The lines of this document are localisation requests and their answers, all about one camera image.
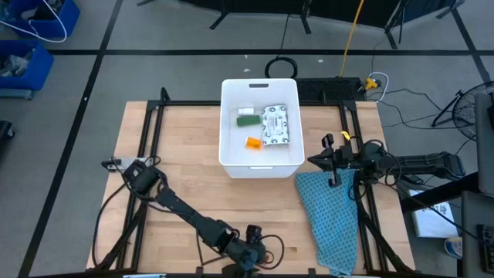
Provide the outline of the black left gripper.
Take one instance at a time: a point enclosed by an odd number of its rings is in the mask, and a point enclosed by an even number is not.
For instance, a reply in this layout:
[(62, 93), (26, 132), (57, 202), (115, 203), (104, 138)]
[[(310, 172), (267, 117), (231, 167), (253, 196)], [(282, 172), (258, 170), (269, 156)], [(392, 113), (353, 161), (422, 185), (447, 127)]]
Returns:
[(262, 228), (248, 225), (246, 241), (234, 238), (230, 242), (230, 259), (243, 271), (255, 269), (255, 265), (264, 262), (266, 247), (262, 243)]

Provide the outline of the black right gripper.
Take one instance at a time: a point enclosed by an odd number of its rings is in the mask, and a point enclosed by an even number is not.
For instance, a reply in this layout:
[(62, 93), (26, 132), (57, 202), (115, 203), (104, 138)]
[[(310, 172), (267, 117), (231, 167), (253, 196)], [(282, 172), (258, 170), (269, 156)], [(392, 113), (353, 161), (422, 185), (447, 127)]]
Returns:
[(350, 145), (343, 145), (334, 150), (333, 143), (333, 135), (326, 134), (321, 140), (323, 150), (319, 154), (307, 158), (308, 162), (316, 165), (322, 171), (330, 171), (329, 186), (331, 188), (338, 187), (342, 183), (337, 168), (349, 168), (357, 157)]

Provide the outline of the teal patterned cloth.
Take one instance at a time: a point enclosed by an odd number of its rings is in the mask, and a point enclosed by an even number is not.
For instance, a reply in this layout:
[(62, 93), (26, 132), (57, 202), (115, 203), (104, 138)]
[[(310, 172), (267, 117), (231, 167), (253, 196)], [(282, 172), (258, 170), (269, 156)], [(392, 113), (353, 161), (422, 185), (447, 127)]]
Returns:
[(357, 262), (357, 205), (349, 196), (355, 171), (339, 169), (341, 184), (331, 187), (328, 172), (299, 173), (296, 187), (310, 221), (316, 258), (333, 274), (350, 275)]

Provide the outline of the white printed wipes pack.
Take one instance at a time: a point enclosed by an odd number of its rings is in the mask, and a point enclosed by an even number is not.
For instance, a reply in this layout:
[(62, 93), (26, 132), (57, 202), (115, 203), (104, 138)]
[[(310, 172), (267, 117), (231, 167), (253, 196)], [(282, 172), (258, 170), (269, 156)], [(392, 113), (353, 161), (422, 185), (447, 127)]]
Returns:
[(279, 104), (265, 107), (262, 111), (262, 145), (270, 146), (289, 142), (286, 106)]

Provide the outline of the white perforated plastic basket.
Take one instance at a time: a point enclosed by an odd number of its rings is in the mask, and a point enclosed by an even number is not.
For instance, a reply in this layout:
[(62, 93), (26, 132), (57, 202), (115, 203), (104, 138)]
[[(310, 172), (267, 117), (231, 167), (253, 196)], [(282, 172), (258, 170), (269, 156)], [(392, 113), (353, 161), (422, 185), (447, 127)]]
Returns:
[[(262, 123), (238, 127), (238, 109), (252, 107), (262, 119), (265, 107), (285, 105), (288, 144), (245, 147), (247, 137), (262, 140)], [(222, 82), (218, 160), (231, 178), (288, 178), (305, 161), (296, 81), (293, 79), (229, 79)]]

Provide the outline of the blue storage bin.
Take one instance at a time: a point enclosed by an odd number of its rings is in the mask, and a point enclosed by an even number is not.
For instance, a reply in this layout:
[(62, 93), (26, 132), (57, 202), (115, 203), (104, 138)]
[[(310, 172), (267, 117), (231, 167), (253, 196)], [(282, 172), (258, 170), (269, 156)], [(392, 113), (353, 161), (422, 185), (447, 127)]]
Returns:
[(6, 68), (10, 56), (26, 59), (27, 65), (23, 74), (0, 74), (0, 88), (41, 90), (54, 62), (54, 57), (42, 43), (34, 40), (0, 41), (0, 71)]
[(23, 38), (67, 39), (80, 16), (74, 0), (4, 0), (0, 22)]

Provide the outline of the black textured floor mat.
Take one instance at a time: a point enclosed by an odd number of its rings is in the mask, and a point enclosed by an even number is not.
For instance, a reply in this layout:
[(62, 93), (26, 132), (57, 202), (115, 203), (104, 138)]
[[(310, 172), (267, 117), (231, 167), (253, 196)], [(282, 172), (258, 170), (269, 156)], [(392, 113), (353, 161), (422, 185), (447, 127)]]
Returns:
[(366, 89), (358, 77), (296, 79), (301, 101), (340, 102), (365, 101)]

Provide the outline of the white printed paper bag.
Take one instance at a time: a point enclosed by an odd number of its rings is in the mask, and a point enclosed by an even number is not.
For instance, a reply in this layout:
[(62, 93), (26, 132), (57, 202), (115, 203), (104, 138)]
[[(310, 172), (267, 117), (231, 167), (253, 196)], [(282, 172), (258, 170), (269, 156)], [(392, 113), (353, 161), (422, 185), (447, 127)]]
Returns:
[(449, 202), (440, 202), (433, 205), (433, 209), (438, 211), (437, 214), (430, 208), (420, 208), (412, 212), (411, 216), (414, 223), (416, 236), (419, 238), (437, 238), (447, 239), (458, 237), (458, 229), (446, 221), (445, 218), (454, 222), (452, 207)]

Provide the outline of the black floor fan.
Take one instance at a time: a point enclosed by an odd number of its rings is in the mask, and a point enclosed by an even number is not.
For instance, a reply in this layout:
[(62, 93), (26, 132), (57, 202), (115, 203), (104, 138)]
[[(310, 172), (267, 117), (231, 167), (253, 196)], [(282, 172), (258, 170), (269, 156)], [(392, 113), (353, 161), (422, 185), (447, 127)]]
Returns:
[(455, 98), (433, 120), (431, 127), (452, 122), (460, 133), (475, 141), (475, 96), (478, 94), (492, 95), (493, 93), (494, 81), (482, 83), (470, 90), (460, 90), (455, 95)]

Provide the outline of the white tape roll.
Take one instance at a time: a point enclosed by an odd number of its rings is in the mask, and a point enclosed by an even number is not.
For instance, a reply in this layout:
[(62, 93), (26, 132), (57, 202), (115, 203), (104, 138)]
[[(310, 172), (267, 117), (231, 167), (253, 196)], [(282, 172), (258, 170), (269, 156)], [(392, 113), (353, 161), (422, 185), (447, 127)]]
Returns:
[(455, 259), (462, 259), (462, 237), (448, 238), (444, 242), (445, 251)]

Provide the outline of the dark room divider panel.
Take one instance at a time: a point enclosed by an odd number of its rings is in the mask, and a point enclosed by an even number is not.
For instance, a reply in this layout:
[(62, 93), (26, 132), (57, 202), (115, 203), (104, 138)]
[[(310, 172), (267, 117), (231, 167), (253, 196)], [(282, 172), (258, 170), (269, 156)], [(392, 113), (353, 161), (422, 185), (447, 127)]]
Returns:
[(310, 16), (386, 29), (404, 0), (178, 0), (220, 12), (210, 26), (215, 29), (231, 13), (290, 14), (300, 18), (305, 33), (311, 29)]

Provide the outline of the silver metal bracket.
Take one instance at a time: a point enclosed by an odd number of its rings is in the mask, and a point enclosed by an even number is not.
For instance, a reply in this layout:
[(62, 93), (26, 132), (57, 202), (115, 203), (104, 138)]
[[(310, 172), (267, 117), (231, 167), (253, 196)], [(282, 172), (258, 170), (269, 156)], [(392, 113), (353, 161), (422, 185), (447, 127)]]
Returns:
[(111, 158), (102, 161), (101, 166), (109, 172), (125, 171), (136, 160), (146, 163), (146, 158)]

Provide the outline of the black aluminium table frame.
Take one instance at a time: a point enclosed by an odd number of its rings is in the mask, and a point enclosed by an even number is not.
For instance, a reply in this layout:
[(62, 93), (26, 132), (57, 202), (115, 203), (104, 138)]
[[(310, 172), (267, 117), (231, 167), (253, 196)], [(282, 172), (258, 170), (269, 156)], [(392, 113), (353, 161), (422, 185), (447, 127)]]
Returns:
[[(220, 104), (217, 101), (149, 100), (127, 103), (117, 143), (118, 154), (137, 150), (161, 156), (172, 188), (198, 211), (225, 220), (239, 230), (260, 225), (274, 257), (271, 270), (258, 278), (326, 276), (316, 261), (316, 246), (294, 178), (234, 180), (215, 160)], [(126, 238), (120, 231), (138, 210), (138, 201), (122, 191), (100, 222), (99, 261), (87, 272), (96, 276), (163, 273), (166, 276), (219, 276), (228, 259), (217, 260), (204, 248), (206, 265), (194, 251), (202, 247), (192, 227), (176, 215), (146, 208), (143, 224)]]

